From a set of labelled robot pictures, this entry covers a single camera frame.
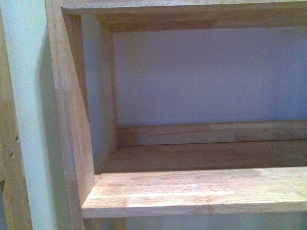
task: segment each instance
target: light wood grain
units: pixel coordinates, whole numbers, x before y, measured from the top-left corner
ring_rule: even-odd
[[[94,186],[89,121],[79,80],[84,79],[81,17],[62,12],[59,0],[45,0],[71,229],[84,229],[81,205]]]
[[[85,218],[307,211],[307,168],[102,174]]]
[[[113,32],[304,26],[307,1],[66,0],[67,13],[99,14]]]
[[[116,102],[115,62],[113,33],[104,22],[100,21],[102,38],[102,78],[104,94],[104,112],[106,121],[104,124],[110,134],[112,148],[110,153],[118,147],[118,117]]]
[[[63,0],[67,13],[135,13],[304,7],[305,0]]]
[[[307,139],[307,120],[130,126],[120,146]]]
[[[114,32],[304,26],[307,8],[101,15]]]
[[[3,151],[5,186],[3,201],[9,230],[32,229],[24,163],[15,111],[10,68],[0,10],[0,143]]]
[[[307,166],[307,141],[120,147],[104,173]]]

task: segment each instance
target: shelf board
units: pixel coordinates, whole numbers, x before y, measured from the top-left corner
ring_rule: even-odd
[[[306,147],[305,140],[120,147],[82,214],[307,211]]]
[[[307,141],[119,147],[103,173],[307,166]]]
[[[113,32],[307,24],[307,0],[64,0],[62,9],[94,14]]]
[[[268,9],[306,6],[306,0],[62,0],[71,14]]]

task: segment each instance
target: empty shelf compartment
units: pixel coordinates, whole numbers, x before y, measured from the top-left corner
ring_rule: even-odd
[[[119,147],[83,217],[307,211],[306,156],[306,140]]]

